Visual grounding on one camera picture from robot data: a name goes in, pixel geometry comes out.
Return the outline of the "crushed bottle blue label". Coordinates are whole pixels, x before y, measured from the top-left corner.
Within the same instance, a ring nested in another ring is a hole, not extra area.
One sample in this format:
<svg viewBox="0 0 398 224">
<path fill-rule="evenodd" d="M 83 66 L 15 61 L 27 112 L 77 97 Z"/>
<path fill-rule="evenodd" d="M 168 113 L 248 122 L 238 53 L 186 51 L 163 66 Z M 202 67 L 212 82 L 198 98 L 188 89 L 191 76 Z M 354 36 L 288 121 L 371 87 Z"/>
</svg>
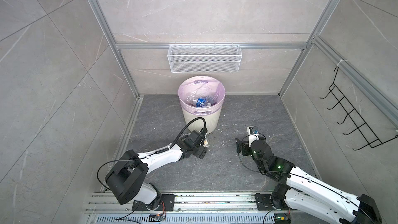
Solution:
<svg viewBox="0 0 398 224">
<path fill-rule="evenodd" d="M 212 106 L 210 100 L 203 97 L 194 97 L 192 100 L 192 105 L 196 108 Z"/>
</svg>

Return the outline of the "clear bottle blue label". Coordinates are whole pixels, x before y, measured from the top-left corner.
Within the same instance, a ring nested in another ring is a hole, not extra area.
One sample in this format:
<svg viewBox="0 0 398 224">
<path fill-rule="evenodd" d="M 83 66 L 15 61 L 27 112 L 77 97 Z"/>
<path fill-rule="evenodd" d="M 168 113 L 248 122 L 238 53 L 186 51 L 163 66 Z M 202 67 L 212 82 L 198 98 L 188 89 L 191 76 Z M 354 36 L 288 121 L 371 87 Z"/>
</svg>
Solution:
<svg viewBox="0 0 398 224">
<path fill-rule="evenodd" d="M 212 93 L 206 97 L 206 106 L 216 105 L 218 102 L 219 95 L 216 93 Z"/>
</svg>

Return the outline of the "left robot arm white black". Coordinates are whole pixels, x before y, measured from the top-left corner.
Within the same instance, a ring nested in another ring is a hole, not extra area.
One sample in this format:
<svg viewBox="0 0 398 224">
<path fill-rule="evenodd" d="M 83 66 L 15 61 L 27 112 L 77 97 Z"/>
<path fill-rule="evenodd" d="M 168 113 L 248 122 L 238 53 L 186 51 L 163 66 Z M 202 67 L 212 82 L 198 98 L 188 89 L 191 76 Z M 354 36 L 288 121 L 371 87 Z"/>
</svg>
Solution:
<svg viewBox="0 0 398 224">
<path fill-rule="evenodd" d="M 145 182 L 147 174 L 191 155 L 203 159 L 208 151 L 204 146 L 206 134 L 207 129 L 202 128 L 157 150 L 141 153 L 126 151 L 105 176 L 108 188 L 121 205 L 137 201 L 155 210 L 162 194 L 153 184 Z"/>
</svg>

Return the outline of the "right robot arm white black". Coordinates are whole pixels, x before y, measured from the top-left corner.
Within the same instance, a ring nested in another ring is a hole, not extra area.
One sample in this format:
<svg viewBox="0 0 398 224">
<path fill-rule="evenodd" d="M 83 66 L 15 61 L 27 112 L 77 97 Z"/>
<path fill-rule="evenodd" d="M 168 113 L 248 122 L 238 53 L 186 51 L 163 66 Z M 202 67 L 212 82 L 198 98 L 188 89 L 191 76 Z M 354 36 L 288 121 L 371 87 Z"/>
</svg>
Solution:
<svg viewBox="0 0 398 224">
<path fill-rule="evenodd" d="M 278 184 L 269 197 L 274 209 L 296 209 L 330 224 L 381 224 L 373 198 L 349 194 L 317 179 L 294 163 L 275 156 L 265 138 L 236 139 L 239 157 L 250 156 L 256 172 Z"/>
</svg>

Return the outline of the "aluminium rail base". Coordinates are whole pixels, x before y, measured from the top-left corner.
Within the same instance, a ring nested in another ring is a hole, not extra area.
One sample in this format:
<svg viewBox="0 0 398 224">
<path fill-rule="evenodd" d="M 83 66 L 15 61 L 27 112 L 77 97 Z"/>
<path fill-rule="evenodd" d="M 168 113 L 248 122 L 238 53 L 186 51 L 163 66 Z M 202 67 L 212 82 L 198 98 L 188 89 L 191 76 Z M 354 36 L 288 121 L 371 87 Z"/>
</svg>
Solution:
<svg viewBox="0 0 398 224">
<path fill-rule="evenodd" d="M 125 205 L 110 192 L 92 193 L 83 213 L 89 224 L 321 224 L 300 210 L 276 209 L 269 192 L 165 192 L 155 210 L 138 201 Z"/>
</svg>

